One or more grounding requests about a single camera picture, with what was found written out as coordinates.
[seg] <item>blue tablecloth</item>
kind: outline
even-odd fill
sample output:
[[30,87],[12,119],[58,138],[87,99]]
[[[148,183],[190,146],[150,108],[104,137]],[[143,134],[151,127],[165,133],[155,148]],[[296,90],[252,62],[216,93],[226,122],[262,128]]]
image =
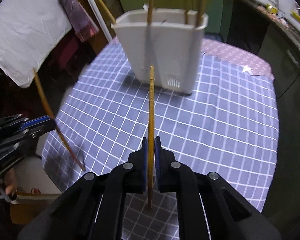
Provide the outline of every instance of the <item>blue tablecloth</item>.
[[[87,171],[104,174],[126,162],[147,137],[148,85],[135,79],[120,44],[109,44],[80,76],[57,122]],[[262,210],[275,164],[279,121],[272,82],[202,54],[191,95],[156,88],[155,133],[163,147],[193,171],[218,172]],[[61,191],[83,172],[57,133],[42,152],[43,166]],[[178,239],[175,194],[127,195],[123,239]]]

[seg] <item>cabinet handle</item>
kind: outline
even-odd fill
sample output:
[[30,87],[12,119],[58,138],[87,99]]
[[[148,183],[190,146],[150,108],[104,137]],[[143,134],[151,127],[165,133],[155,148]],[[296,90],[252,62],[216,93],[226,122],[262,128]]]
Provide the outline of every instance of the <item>cabinet handle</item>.
[[287,54],[289,56],[289,58],[291,58],[292,62],[298,67],[300,68],[300,65],[298,63],[298,61],[296,60],[296,58],[292,55],[291,51],[289,49],[287,49]]

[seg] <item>white cloth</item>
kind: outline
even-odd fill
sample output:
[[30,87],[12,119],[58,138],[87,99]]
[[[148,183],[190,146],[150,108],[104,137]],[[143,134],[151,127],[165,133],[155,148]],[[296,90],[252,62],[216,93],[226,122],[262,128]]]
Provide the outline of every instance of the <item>white cloth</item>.
[[58,0],[3,0],[0,4],[0,68],[20,87],[71,30]]

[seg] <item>white plastic container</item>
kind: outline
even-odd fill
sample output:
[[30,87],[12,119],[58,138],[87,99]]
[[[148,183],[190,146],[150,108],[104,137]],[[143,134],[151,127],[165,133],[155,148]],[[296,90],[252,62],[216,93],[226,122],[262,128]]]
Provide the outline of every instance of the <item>white plastic container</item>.
[[191,94],[200,56],[204,28],[194,27],[196,11],[189,11],[188,25],[184,24],[184,10],[156,9],[151,26],[147,25],[147,11],[129,11],[112,25],[136,78],[149,83],[150,65],[154,66],[156,86]]

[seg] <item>person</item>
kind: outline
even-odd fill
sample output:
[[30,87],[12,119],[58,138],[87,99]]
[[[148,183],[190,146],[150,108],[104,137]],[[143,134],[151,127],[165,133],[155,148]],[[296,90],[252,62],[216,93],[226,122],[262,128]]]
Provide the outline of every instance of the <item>person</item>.
[[[17,190],[17,177],[14,168],[4,176],[5,192],[14,195]],[[15,225],[10,217],[10,203],[0,199],[0,240],[16,240],[20,231],[20,225]]]

